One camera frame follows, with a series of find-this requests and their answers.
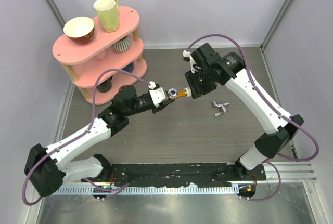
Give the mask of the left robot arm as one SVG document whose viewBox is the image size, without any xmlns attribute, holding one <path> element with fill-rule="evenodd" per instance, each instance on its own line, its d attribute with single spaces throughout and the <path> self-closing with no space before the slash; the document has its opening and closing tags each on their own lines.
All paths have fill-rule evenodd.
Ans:
<svg viewBox="0 0 333 224">
<path fill-rule="evenodd" d="M 141 96 L 137 95 L 135 87 L 122 86 L 111 105 L 93 115 L 89 125 L 45 148 L 40 144 L 33 146 L 24 167 L 26 179 L 23 184 L 32 183 L 40 197 L 48 197 L 62 184 L 73 180 L 107 181 L 112 166 L 101 154 L 81 161 L 74 158 L 124 129 L 129 124 L 129 116 L 148 110 L 157 113 L 173 103 L 176 97 L 175 89 L 166 90 L 155 82 L 150 82 L 148 92 Z"/>
</svg>

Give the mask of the orange faucet with chrome knob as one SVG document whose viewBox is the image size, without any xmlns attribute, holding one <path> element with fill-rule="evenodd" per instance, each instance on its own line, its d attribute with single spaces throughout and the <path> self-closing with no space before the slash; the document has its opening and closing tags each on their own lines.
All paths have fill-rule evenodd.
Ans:
<svg viewBox="0 0 333 224">
<path fill-rule="evenodd" d="M 168 97 L 170 100 L 176 100 L 178 98 L 185 98 L 185 97 L 187 97 L 187 91 L 186 90 L 178 91 L 177 89 L 170 88 L 168 90 Z"/>
</svg>

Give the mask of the white PVC elbow fitting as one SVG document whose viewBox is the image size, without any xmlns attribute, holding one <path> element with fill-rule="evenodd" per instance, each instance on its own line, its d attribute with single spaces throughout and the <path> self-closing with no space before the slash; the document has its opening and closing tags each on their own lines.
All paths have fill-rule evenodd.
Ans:
<svg viewBox="0 0 333 224">
<path fill-rule="evenodd" d="M 184 95 L 185 95 L 185 97 L 191 97 L 192 96 L 190 87 L 184 88 Z"/>
</svg>

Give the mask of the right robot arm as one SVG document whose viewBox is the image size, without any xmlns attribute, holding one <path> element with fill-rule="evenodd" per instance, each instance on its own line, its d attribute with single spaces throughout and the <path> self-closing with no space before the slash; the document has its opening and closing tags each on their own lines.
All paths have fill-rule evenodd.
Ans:
<svg viewBox="0 0 333 224">
<path fill-rule="evenodd" d="M 303 125 L 300 115 L 291 115 L 281 108 L 266 91 L 258 94 L 256 89 L 261 89 L 261 86 L 251 84 L 245 62 L 235 52 L 222 57 L 205 43 L 193 52 L 183 51 L 183 59 L 190 63 L 190 71 L 185 73 L 185 77 L 192 98 L 214 91 L 218 84 L 226 86 L 263 127 L 264 134 L 235 162 L 235 174 L 239 179 L 248 179 L 259 164 L 274 158 L 295 136 L 297 127 Z"/>
</svg>

